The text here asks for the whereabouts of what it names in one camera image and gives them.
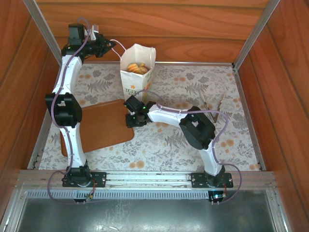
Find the wire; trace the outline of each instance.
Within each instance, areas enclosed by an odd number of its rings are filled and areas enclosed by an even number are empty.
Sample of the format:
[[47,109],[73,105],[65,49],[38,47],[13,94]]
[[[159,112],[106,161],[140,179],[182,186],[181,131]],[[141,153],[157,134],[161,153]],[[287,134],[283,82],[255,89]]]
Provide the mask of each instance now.
[[[141,93],[141,92],[150,92],[152,94],[155,94],[156,96],[158,96],[160,99],[162,99],[158,94],[152,92],[152,91],[149,91],[149,90],[146,90],[146,89],[142,89],[140,91],[138,91],[135,95]],[[163,111],[167,111],[167,112],[171,112],[171,113],[177,113],[177,114],[200,114],[200,113],[218,113],[220,115],[223,115],[224,118],[225,118],[225,125],[223,127],[223,129],[219,132],[219,134],[214,138],[214,140],[212,141],[212,155],[213,155],[213,158],[214,160],[216,161],[216,163],[220,164],[220,165],[225,165],[225,166],[231,166],[231,167],[234,167],[238,173],[239,173],[239,186],[236,190],[236,192],[231,196],[229,197],[228,199],[226,199],[225,201],[222,201],[220,202],[220,204],[223,204],[223,203],[226,203],[230,200],[232,200],[239,192],[240,188],[241,188],[241,185],[242,185],[242,174],[241,174],[241,171],[240,169],[234,165],[234,164],[231,164],[231,163],[222,163],[220,162],[217,157],[216,157],[216,154],[215,154],[215,149],[214,149],[214,145],[216,142],[218,142],[220,136],[222,135],[222,133],[225,131],[225,129],[227,128],[227,125],[228,125],[228,117],[225,113],[221,112],[221,111],[217,111],[217,110],[199,110],[199,111],[181,111],[181,110],[171,110],[171,109],[168,109],[168,108],[165,108],[163,106],[161,106],[159,103],[156,104],[157,107],[160,109],[160,110],[163,110]]]
[[[111,39],[110,41],[116,41],[117,43],[119,43],[121,46],[122,46],[122,48],[126,51],[126,48],[122,45],[122,43],[120,43],[118,40],[114,40],[114,39]],[[112,47],[112,50],[114,51],[114,53],[116,53],[117,54],[117,56],[120,58],[120,60],[122,60],[122,58],[121,58],[121,56],[119,55],[119,53],[118,52],[116,52],[115,51],[115,49]]]
[[89,181],[88,184],[86,184],[86,185],[80,185],[80,184],[77,184],[77,185],[78,185],[79,187],[86,188],[86,187],[88,187],[90,184],[91,184],[91,181]]

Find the floral pattern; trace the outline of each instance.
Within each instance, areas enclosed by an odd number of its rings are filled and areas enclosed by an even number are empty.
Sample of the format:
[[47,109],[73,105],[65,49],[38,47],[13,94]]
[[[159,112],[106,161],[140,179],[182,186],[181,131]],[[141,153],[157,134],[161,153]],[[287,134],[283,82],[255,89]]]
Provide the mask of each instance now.
[[[223,95],[221,111],[230,119],[226,132],[216,144],[219,160],[237,165],[242,171],[258,170],[253,144],[239,98],[231,67],[164,66],[155,67],[155,77],[148,94],[149,101],[177,109],[193,105],[205,108],[199,89],[211,109],[217,109]],[[78,74],[74,96],[82,107],[123,99],[119,65],[85,64]],[[219,116],[216,134],[225,119]],[[148,123],[134,129],[134,138],[126,143],[86,153],[91,170],[106,171],[202,171],[199,151],[192,148],[181,130],[164,123]],[[62,156],[59,129],[51,125],[39,169],[65,169],[68,160]]]

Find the wooden panel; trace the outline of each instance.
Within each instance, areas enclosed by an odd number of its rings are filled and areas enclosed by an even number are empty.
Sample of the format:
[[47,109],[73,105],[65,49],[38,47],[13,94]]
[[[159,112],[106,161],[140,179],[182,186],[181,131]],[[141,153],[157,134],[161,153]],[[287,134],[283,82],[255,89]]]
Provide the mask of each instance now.
[[303,0],[282,1],[269,22],[292,84],[309,115],[309,10]]
[[283,150],[249,56],[245,58],[239,70],[239,76],[267,169],[275,173],[293,231],[303,231],[309,227],[303,199],[299,198],[292,176],[288,171],[289,167],[282,158]]
[[31,21],[7,77],[0,86],[0,170],[6,165],[16,142],[47,51],[44,38]]
[[246,40],[262,9],[132,4],[40,4],[53,34],[83,15],[105,36],[175,36]]
[[45,55],[40,61],[40,64],[43,70],[41,75],[38,76],[39,80],[33,94],[27,92],[22,94],[23,96],[27,94],[31,95],[31,101],[29,101],[25,120],[22,123],[15,145],[0,179],[0,185],[2,186],[0,188],[2,202],[0,205],[0,217],[4,213],[5,203],[10,198],[12,189],[14,188],[14,180],[16,180],[19,170],[21,168],[25,169],[28,165],[46,111],[44,97],[46,93],[52,91],[57,77],[59,66],[51,52],[48,52],[47,56]]
[[239,70],[293,231],[309,228],[309,4],[282,0]]
[[30,15],[20,0],[1,1],[0,85],[23,37]]
[[267,28],[250,52],[253,66],[270,117],[278,135],[283,156],[294,177],[295,187],[309,209],[309,120],[299,102],[278,51]]
[[[37,0],[37,3],[84,3],[85,0]],[[88,3],[173,4],[264,8],[268,0],[87,0]]]
[[[185,39],[163,37],[107,37],[120,41],[126,48],[133,44],[153,46],[156,48],[156,60],[159,61],[208,61],[232,63],[236,59],[245,41],[215,40],[215,39]],[[62,48],[67,44],[66,37],[57,37],[58,44]],[[122,55],[124,52],[120,45],[115,50]],[[87,60],[113,60],[119,61],[119,57],[110,51],[102,58],[91,57]]]

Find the black mounting bracket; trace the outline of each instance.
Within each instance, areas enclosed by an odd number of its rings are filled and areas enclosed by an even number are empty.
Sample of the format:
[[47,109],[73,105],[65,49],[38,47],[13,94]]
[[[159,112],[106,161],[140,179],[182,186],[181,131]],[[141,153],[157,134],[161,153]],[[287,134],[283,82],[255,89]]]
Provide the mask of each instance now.
[[97,188],[104,188],[106,183],[105,172],[91,172],[87,162],[79,168],[71,168],[62,178],[62,187],[93,187],[94,181]]
[[[91,174],[91,183],[87,186],[89,188],[93,187],[93,181],[94,179],[96,183],[96,188],[104,188],[106,184],[106,173],[105,172],[90,172]],[[62,187],[80,187],[77,185],[76,182],[71,182],[67,179],[67,175],[64,176],[62,179]]]
[[218,180],[215,184],[213,183],[210,175],[206,172],[203,173],[191,173],[191,184],[192,188],[224,188],[224,185],[227,188],[232,188],[233,179],[231,173],[223,173],[220,180]]

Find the paper bag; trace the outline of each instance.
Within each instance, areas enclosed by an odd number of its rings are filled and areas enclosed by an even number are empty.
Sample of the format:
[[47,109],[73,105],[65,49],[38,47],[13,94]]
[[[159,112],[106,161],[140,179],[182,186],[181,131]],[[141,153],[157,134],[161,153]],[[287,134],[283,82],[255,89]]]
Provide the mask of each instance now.
[[[137,73],[127,72],[129,64],[144,63],[149,70],[146,74],[141,75]],[[149,89],[153,80],[153,70],[155,67],[155,48],[144,47],[139,44],[134,44],[127,49],[120,60],[120,76],[122,87],[124,90],[125,100],[131,95],[134,95],[137,91],[142,89]],[[136,98],[140,101],[146,102],[147,93],[140,93]]]

